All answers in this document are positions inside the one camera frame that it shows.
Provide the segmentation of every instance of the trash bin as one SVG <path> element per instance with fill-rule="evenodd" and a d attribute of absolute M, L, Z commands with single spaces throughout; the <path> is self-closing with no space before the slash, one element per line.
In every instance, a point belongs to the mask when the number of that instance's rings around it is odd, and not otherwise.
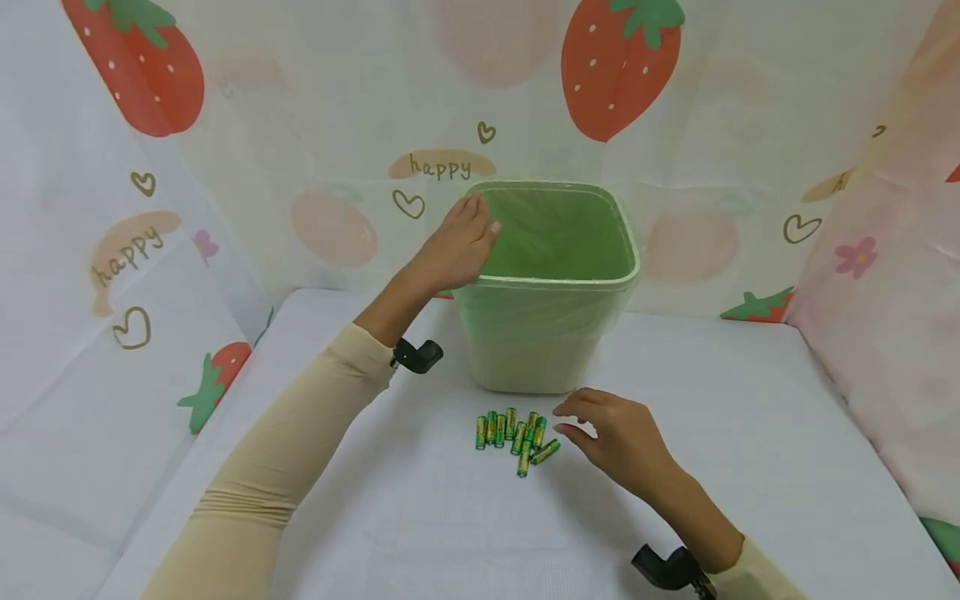
<path fill-rule="evenodd" d="M 569 392 L 636 286 L 623 209 L 587 183 L 484 181 L 476 192 L 503 229 L 479 280 L 453 293 L 473 377 L 495 392 Z"/>

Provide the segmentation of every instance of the white table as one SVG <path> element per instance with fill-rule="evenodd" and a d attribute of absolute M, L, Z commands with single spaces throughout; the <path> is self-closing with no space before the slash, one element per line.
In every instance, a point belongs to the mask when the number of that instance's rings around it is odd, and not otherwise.
<path fill-rule="evenodd" d="M 173 476 L 99 600 L 131 600 L 230 449 L 367 297 L 301 290 Z M 572 444 L 525 480 L 506 449 L 474 448 L 476 417 L 555 397 L 502 396 L 470 379 L 453 302 L 407 335 L 445 358 L 401 371 L 350 428 L 287 530 L 277 599 L 692 598 L 654 590 L 629 560 L 678 545 Z M 646 402 L 678 461 L 813 600 L 955 600 L 943 558 L 785 325 L 626 315 L 585 384 Z"/>

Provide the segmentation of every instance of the beige sleeve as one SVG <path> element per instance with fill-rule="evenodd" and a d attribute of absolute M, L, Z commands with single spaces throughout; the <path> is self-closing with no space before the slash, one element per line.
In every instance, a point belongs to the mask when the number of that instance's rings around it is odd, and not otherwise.
<path fill-rule="evenodd" d="M 393 352 L 349 324 L 220 467 L 142 600 L 267 600 L 280 536 L 353 419 L 390 383 Z"/>
<path fill-rule="evenodd" d="M 749 538 L 732 568 L 708 577 L 717 600 L 806 600 Z"/>

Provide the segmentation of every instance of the green battery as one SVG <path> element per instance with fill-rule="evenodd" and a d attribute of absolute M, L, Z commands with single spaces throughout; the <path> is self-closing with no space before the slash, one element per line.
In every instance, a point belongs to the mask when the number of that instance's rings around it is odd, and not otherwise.
<path fill-rule="evenodd" d="M 496 411 L 487 413 L 487 445 L 496 442 Z"/>
<path fill-rule="evenodd" d="M 504 434 L 504 440 L 509 442 L 514 438 L 516 432 L 516 408 L 507 409 L 507 431 Z"/>
<path fill-rule="evenodd" d="M 493 438 L 493 445 L 498 448 L 503 447 L 503 436 L 507 432 L 507 416 L 506 415 L 497 415 L 496 416 L 496 434 Z"/>
<path fill-rule="evenodd" d="M 520 447 L 520 461 L 516 465 L 516 476 L 526 477 L 527 469 L 530 468 L 530 440 L 523 440 Z"/>
<path fill-rule="evenodd" d="M 514 444 L 510 446 L 510 453 L 514 456 L 520 455 L 520 447 L 523 446 L 524 436 L 527 432 L 527 424 L 523 421 L 516 424 L 516 436 L 514 437 Z"/>
<path fill-rule="evenodd" d="M 487 447 L 487 418 L 477 417 L 477 449 L 482 450 Z"/>
<path fill-rule="evenodd" d="M 530 462 L 533 463 L 534 466 L 539 465 L 546 459 L 553 456 L 559 449 L 560 442 L 558 440 L 550 440 L 550 444 L 545 445 L 540 452 L 537 452 L 530 457 Z"/>
<path fill-rule="evenodd" d="M 546 431 L 546 419 L 540 417 L 537 419 L 537 428 L 534 429 L 534 440 L 531 444 L 534 452 L 540 452 L 540 448 L 543 446 L 543 432 Z"/>

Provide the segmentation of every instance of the black clamp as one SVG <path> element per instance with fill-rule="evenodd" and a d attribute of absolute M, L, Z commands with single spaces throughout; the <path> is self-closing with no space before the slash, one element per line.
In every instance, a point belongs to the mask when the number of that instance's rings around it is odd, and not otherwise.
<path fill-rule="evenodd" d="M 678 590 L 693 586 L 700 600 L 716 600 L 716 589 L 685 546 L 674 550 L 664 561 L 649 545 L 643 544 L 630 564 L 656 588 Z"/>
<path fill-rule="evenodd" d="M 410 371 L 423 375 L 430 371 L 443 357 L 444 349 L 440 348 L 440 345 L 433 340 L 423 342 L 423 346 L 416 349 L 413 344 L 400 338 L 400 341 L 396 343 L 396 348 L 394 348 L 392 366 L 403 365 Z"/>

